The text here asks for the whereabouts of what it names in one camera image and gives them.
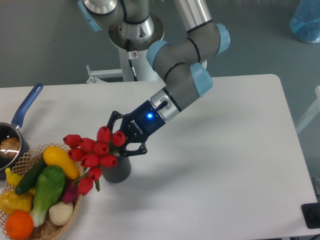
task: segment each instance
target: garlic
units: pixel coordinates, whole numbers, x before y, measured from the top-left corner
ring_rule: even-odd
[[[53,224],[62,226],[72,216],[73,211],[74,206],[72,202],[59,202],[49,208],[49,217]]]

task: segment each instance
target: woven basket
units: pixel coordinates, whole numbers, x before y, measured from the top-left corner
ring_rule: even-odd
[[[59,145],[59,144],[53,144],[53,143],[49,145],[40,145],[38,147],[35,147],[33,150],[29,150],[22,157],[20,157],[19,161],[16,162],[15,166],[12,168],[12,172],[23,176],[31,168],[31,166],[33,166],[39,161],[39,159],[43,155],[43,151],[48,146],[57,146],[65,151],[68,151],[70,149],[67,145]],[[83,167],[80,166],[79,162],[77,162],[77,167],[80,175],[84,174],[84,169]],[[8,184],[8,182],[6,182],[4,186],[4,190],[2,192],[12,191],[12,190],[14,190],[14,188],[10,184]],[[82,195],[79,195],[76,201],[73,203],[73,214],[65,225],[57,226],[53,224],[50,221],[49,213],[48,213],[44,223],[38,227],[34,227],[32,234],[26,239],[27,240],[53,240],[58,238],[68,229],[68,227],[71,225],[71,223],[75,219],[75,216],[79,210],[81,198],[82,198]],[[8,216],[9,215],[4,213],[3,211],[0,211],[0,226],[3,229],[2,233],[5,234],[6,237],[10,239],[10,237],[7,235],[7,231],[5,230]]]

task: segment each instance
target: yellow pepper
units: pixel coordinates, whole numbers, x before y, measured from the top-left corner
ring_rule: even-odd
[[[57,146],[48,146],[43,151],[43,159],[48,166],[56,165],[63,169],[64,174],[71,180],[79,177],[79,170],[66,151]]]
[[[15,194],[15,191],[5,191],[0,194],[0,209],[8,215],[16,210],[30,212],[32,209],[33,197],[28,194]]]
[[[20,182],[20,180],[22,179],[22,176],[20,176],[19,174],[16,174],[14,172],[11,171],[11,169],[9,167],[7,167],[5,169],[5,174],[6,174],[6,181],[8,182],[8,184],[10,184],[12,187],[16,188],[18,183]],[[36,190],[35,188],[31,188],[28,193],[30,193],[32,196],[35,195]]]

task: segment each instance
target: red tulip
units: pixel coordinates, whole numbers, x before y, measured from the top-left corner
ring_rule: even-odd
[[[120,147],[122,144],[124,144],[126,141],[126,136],[122,131],[116,131],[112,135],[112,144]]]
[[[88,177],[83,177],[80,179],[79,182],[79,187],[78,187],[78,194],[79,195],[87,195],[88,192],[94,187],[94,182],[88,178]]]
[[[88,137],[81,138],[79,141],[80,148],[86,153],[90,153],[91,151],[93,151],[95,144],[96,144],[96,141]]]
[[[69,134],[63,138],[63,142],[72,149],[79,147],[80,140],[81,136],[78,134]]]
[[[72,148],[68,150],[69,158],[71,158],[73,161],[77,162],[80,161],[81,158],[86,155],[86,153],[81,148]]]
[[[93,168],[99,164],[99,157],[94,153],[88,153],[81,158],[81,166],[84,168]]]
[[[101,175],[102,175],[102,170],[100,167],[93,167],[93,168],[90,168],[88,171],[88,177],[94,182],[98,181]]]
[[[99,163],[102,167],[112,168],[118,164],[118,160],[114,155],[107,154],[99,158]]]
[[[93,152],[98,156],[106,155],[109,152],[109,146],[103,142],[97,142],[93,147]]]
[[[106,126],[102,126],[99,128],[98,133],[96,135],[96,139],[99,143],[108,144],[111,140],[111,132],[110,129]]]

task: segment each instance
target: light blue joint cap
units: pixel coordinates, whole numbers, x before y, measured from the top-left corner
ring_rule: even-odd
[[[170,45],[170,43],[168,43],[167,41],[158,40],[152,43],[148,48],[148,51],[146,52],[146,60],[148,61],[152,69],[154,69],[154,61],[159,50],[166,44]]]
[[[218,29],[220,31],[220,48],[217,53],[217,55],[218,55],[219,53],[223,52],[224,50],[226,50],[229,47],[230,35],[229,35],[229,32],[226,29],[226,27],[224,25],[222,25],[221,23],[217,23],[216,26],[218,27]]]
[[[82,2],[82,0],[79,0],[78,1],[78,6],[85,18],[85,20],[87,21],[87,23],[89,24],[89,26],[91,27],[91,29],[94,31],[94,32],[97,32],[97,31],[101,31],[102,28],[98,26],[98,24],[95,22],[95,20],[91,17],[91,15],[88,13],[84,3]]]
[[[200,98],[208,92],[214,85],[209,72],[200,63],[195,63],[190,66],[195,87]]]

